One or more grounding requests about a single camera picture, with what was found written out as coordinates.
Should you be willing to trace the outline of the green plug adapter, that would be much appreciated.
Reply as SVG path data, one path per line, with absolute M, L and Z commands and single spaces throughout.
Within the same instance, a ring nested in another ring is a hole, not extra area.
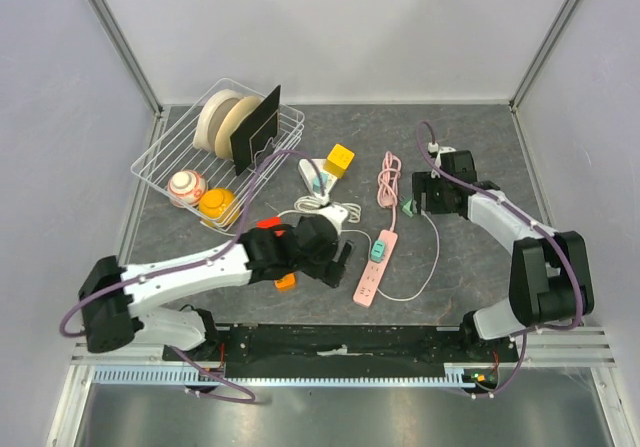
M 412 218 L 417 210 L 413 198 L 406 198 L 400 202 L 401 211 L 408 217 Z

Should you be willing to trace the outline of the teal plug adapter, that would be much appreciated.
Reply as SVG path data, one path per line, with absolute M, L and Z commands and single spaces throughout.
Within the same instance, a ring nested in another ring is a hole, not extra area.
M 370 250 L 370 260 L 375 263 L 381 263 L 385 258 L 387 244 L 382 240 L 376 240 Z
M 312 188 L 315 193 L 322 194 L 324 192 L 326 180 L 322 176 L 315 177 L 312 182 Z

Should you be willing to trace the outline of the orange power strip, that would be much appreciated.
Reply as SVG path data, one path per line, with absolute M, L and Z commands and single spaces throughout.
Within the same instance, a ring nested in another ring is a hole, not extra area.
M 286 291 L 292 290 L 297 285 L 296 276 L 294 273 L 286 274 L 281 279 L 276 280 L 274 282 L 274 285 L 279 292 L 286 292 Z

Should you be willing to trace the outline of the red cube plug adapter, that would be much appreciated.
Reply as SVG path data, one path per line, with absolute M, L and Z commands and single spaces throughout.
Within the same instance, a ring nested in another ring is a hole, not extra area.
M 256 226 L 261 229 L 269 229 L 281 224 L 281 219 L 278 216 L 270 217 L 260 220 L 256 223 Z

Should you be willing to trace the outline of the teal plug adapter front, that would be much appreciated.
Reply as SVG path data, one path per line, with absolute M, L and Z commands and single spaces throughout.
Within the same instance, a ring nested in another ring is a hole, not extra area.
M 326 180 L 322 176 L 315 177 L 312 182 L 312 188 L 315 193 L 322 194 L 324 192 Z

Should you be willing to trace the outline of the yellow cube plug adapter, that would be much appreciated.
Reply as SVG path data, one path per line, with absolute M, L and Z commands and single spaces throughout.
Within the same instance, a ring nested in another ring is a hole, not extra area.
M 342 179 L 355 158 L 355 153 L 341 144 L 335 144 L 327 155 L 324 170 L 338 179 Z

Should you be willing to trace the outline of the pink power strip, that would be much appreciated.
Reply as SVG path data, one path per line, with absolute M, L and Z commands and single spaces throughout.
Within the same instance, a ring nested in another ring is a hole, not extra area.
M 387 244 L 387 250 L 381 263 L 371 261 L 369 252 L 369 260 L 353 295 L 353 301 L 363 307 L 370 307 L 378 292 L 384 272 L 398 240 L 398 235 L 389 230 L 382 230 L 376 240 L 384 241 Z

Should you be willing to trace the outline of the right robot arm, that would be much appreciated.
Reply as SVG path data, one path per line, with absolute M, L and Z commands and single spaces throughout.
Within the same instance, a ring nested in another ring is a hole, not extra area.
M 412 175 L 415 207 L 420 213 L 457 214 L 481 227 L 510 255 L 506 298 L 467 313 L 458 348 L 467 359 L 483 359 L 494 339 L 537 327 L 569 330 L 595 307 L 583 237 L 560 232 L 515 206 L 490 181 L 479 181 L 473 156 L 431 143 L 429 170 Z

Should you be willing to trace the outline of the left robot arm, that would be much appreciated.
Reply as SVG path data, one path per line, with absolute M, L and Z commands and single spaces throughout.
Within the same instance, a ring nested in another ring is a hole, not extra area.
M 78 292 L 89 352 L 114 352 L 133 342 L 162 344 L 208 360 L 219 349 L 206 310 L 171 310 L 168 303 L 203 292 L 245 287 L 302 273 L 339 286 L 354 245 L 326 217 L 301 217 L 295 226 L 253 228 L 236 242 L 155 265 L 121 266 L 99 259 Z

